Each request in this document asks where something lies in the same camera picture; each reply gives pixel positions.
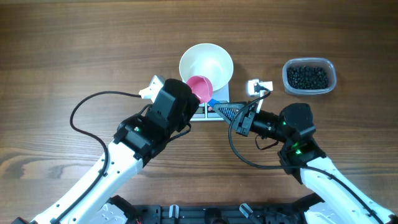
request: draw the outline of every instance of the plastic container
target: plastic container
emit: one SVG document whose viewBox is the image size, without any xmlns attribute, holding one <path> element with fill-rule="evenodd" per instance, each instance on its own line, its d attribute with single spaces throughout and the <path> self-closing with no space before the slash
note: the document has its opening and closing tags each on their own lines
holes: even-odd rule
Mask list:
<svg viewBox="0 0 398 224">
<path fill-rule="evenodd" d="M 308 67 L 321 67 L 325 70 L 326 75 L 328 76 L 329 83 L 328 88 L 319 89 L 319 90 L 299 90 L 290 86 L 289 82 L 287 81 L 287 69 L 290 66 L 294 67 L 301 67 L 301 66 L 308 66 Z M 317 94 L 324 94 L 332 91 L 337 83 L 337 76 L 336 70 L 333 64 L 325 58 L 295 58 L 291 59 L 284 65 L 282 69 L 282 79 L 285 85 L 285 91 L 291 95 L 317 95 Z"/>
</svg>

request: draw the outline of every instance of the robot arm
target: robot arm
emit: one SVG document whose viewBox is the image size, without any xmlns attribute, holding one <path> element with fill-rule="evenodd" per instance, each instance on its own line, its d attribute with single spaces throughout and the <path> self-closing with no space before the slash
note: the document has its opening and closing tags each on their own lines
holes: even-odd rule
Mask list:
<svg viewBox="0 0 398 224">
<path fill-rule="evenodd" d="M 264 91 L 263 88 L 260 90 L 258 83 L 256 85 L 249 82 L 249 84 L 252 85 L 251 88 L 257 88 L 255 92 Z M 275 139 L 274 145 L 278 142 L 284 143 L 282 150 L 278 152 L 281 167 L 254 165 L 263 169 L 284 169 L 287 174 L 292 174 L 298 182 L 313 190 L 325 201 L 325 203 L 322 202 L 321 210 L 316 210 L 320 205 L 314 205 L 313 209 L 310 207 L 305 212 L 308 223 L 388 223 L 391 221 L 390 216 L 394 214 L 355 187 L 318 147 L 312 138 L 315 126 L 312 123 L 312 113 L 308 104 L 288 105 L 279 115 L 258 110 L 257 104 L 246 102 L 219 103 L 213 108 L 227 123 L 232 123 L 232 128 L 240 135 L 248 136 L 252 131 L 262 138 Z"/>
<path fill-rule="evenodd" d="M 135 114 L 118 127 L 114 140 L 109 144 L 109 161 L 106 172 L 94 188 L 58 223 L 89 223 L 112 194 L 138 172 L 167 143 L 186 134 L 171 136 L 189 126 L 189 120 L 198 109 L 199 100 L 189 86 L 179 80 L 169 79 L 157 90 L 154 104 L 145 116 Z M 103 167 L 104 154 L 96 164 L 55 204 L 37 215 L 32 223 L 54 224 L 60 216 L 97 178 Z"/>
</svg>

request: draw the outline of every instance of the black mount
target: black mount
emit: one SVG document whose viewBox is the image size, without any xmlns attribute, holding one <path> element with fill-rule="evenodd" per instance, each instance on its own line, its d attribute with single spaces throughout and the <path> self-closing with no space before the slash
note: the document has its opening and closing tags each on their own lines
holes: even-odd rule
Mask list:
<svg viewBox="0 0 398 224">
<path fill-rule="evenodd" d="M 199 100 L 187 84 L 168 79 L 145 116 L 135 114 L 119 125 L 114 142 L 130 147 L 134 157 L 142 158 L 146 165 L 163 151 L 174 131 L 189 126 L 198 107 Z"/>
<path fill-rule="evenodd" d="M 177 217 L 170 217 L 170 207 L 159 205 L 131 205 L 115 196 L 109 203 L 120 208 L 127 223 L 136 224 L 249 224 L 252 223 L 236 206 L 179 206 Z M 301 224 L 306 223 L 304 212 L 312 205 L 323 200 L 317 194 L 310 194 L 294 203 L 258 203 L 250 205 L 254 216 L 266 224 Z"/>
<path fill-rule="evenodd" d="M 306 103 L 293 103 L 280 112 L 279 131 L 286 138 L 282 149 L 278 152 L 281 165 L 306 166 L 307 162 L 313 159 L 326 157 L 326 153 L 319 148 L 312 137 L 316 131 L 312 119 L 310 105 Z M 299 169 L 284 170 L 286 174 L 292 174 L 300 184 L 303 184 Z"/>
</svg>

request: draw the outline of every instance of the white bowl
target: white bowl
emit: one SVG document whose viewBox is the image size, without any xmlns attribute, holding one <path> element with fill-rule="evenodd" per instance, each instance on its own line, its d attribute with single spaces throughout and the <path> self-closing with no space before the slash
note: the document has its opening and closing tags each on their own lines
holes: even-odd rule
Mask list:
<svg viewBox="0 0 398 224">
<path fill-rule="evenodd" d="M 208 78 L 213 92 L 223 88 L 232 78 L 234 64 L 227 51 L 215 44 L 198 44 L 189 48 L 180 60 L 180 75 L 187 82 L 195 75 Z"/>
</svg>

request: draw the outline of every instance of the pink scoop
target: pink scoop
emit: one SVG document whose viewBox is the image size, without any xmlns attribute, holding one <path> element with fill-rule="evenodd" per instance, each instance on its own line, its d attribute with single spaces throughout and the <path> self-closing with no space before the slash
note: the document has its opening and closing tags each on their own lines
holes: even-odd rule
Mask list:
<svg viewBox="0 0 398 224">
<path fill-rule="evenodd" d="M 188 79 L 187 85 L 191 88 L 192 93 L 200 100 L 200 103 L 207 103 L 211 100 L 213 85 L 208 78 L 195 75 Z"/>
</svg>

